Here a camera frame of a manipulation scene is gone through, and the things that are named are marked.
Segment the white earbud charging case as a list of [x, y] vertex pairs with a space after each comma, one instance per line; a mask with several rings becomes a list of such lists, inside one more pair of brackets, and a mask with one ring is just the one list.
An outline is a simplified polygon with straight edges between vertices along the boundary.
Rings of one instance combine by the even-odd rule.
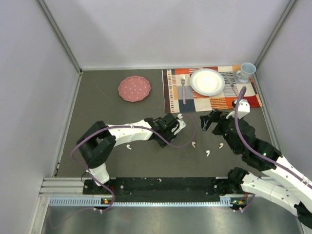
[[185, 123], [185, 121], [183, 119], [178, 119], [178, 128], [176, 129], [176, 134], [178, 134], [182, 129], [184, 129], [187, 124]]

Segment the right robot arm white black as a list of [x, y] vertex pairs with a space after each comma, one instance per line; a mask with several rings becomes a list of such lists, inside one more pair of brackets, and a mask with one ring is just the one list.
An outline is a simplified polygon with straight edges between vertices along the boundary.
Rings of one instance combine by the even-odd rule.
[[250, 172], [234, 168], [228, 173], [229, 190], [233, 193], [252, 193], [269, 200], [311, 228], [312, 181], [293, 167], [278, 149], [258, 139], [255, 128], [248, 122], [227, 115], [227, 112], [213, 110], [206, 116], [200, 116], [202, 130], [206, 131], [212, 123], [216, 123], [213, 134], [223, 136], [235, 155], [241, 155], [248, 166], [280, 183], [276, 186]]

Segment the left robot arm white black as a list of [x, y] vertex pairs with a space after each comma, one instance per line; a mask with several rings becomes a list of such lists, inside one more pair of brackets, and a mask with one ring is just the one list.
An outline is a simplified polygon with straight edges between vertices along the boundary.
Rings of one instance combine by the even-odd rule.
[[111, 186], [106, 161], [114, 147], [133, 141], [154, 140], [163, 148], [185, 127], [182, 115], [175, 117], [172, 114], [124, 125], [106, 125], [97, 121], [77, 141], [77, 146], [87, 165], [87, 172], [95, 178], [94, 188], [103, 194]]

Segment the patchwork colourful placemat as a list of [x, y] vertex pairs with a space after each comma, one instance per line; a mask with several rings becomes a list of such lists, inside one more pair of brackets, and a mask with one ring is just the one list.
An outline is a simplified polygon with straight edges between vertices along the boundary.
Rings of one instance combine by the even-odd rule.
[[[209, 68], [219, 72], [225, 79], [225, 87], [223, 91], [211, 97], [200, 95], [190, 86], [190, 76], [193, 72], [199, 70], [199, 68], [175, 68], [162, 70], [166, 113], [191, 113], [211, 111], [212, 109], [231, 109], [232, 101], [236, 99], [236, 95], [225, 78], [225, 74], [230, 78], [238, 93], [242, 87], [247, 87], [244, 98], [252, 108], [262, 107], [262, 102], [254, 79], [250, 77], [249, 82], [247, 83], [241, 83], [238, 81], [236, 72], [240, 69], [240, 65], [210, 66]], [[185, 75], [185, 105], [183, 104], [180, 75]]]

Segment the white paper plate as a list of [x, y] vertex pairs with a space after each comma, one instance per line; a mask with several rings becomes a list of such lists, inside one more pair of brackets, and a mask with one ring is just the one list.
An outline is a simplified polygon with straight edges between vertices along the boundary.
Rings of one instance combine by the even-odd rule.
[[190, 76], [190, 86], [203, 96], [214, 96], [223, 91], [224, 77], [212, 69], [199, 69]]

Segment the pink polka dot plate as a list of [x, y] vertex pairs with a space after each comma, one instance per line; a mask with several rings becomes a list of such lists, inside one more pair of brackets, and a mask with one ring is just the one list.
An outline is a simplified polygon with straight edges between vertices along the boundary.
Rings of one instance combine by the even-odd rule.
[[128, 102], [142, 101], [149, 95], [150, 90], [149, 81], [140, 76], [127, 77], [118, 87], [120, 97]]

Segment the light blue mug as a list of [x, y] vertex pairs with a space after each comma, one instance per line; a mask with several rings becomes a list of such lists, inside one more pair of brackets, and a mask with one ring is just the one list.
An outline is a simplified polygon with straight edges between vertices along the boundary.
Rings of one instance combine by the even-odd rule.
[[249, 78], [256, 72], [256, 66], [246, 62], [241, 64], [240, 69], [236, 72], [237, 79], [242, 83], [247, 83]]

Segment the pink handled knife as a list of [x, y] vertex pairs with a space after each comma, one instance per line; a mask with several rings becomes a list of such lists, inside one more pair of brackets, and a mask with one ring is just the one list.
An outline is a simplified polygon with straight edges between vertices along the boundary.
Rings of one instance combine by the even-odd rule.
[[227, 79], [227, 81], [229, 82], [233, 92], [235, 93], [235, 95], [238, 97], [239, 96], [239, 93], [238, 91], [235, 89], [235, 86], [234, 84], [232, 83], [232, 81], [230, 80], [230, 78], [225, 74], [225, 78]]

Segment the pink handled fork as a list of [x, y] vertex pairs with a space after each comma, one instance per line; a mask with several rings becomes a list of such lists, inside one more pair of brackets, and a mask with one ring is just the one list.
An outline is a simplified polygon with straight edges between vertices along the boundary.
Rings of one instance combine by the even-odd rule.
[[183, 104], [186, 104], [186, 93], [185, 93], [185, 75], [180, 75], [180, 83], [182, 86]]

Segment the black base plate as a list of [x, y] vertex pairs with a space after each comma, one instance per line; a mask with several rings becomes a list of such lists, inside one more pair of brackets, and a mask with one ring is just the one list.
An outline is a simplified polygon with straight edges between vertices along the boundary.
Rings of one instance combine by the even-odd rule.
[[105, 185], [116, 202], [210, 202], [223, 195], [245, 195], [226, 178], [215, 177], [117, 177]]

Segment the aluminium frame rail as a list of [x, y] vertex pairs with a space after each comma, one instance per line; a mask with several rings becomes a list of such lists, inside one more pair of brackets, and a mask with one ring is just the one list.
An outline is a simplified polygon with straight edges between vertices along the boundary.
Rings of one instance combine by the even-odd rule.
[[39, 191], [40, 196], [75, 196], [81, 195], [87, 188], [80, 178], [44, 178]]

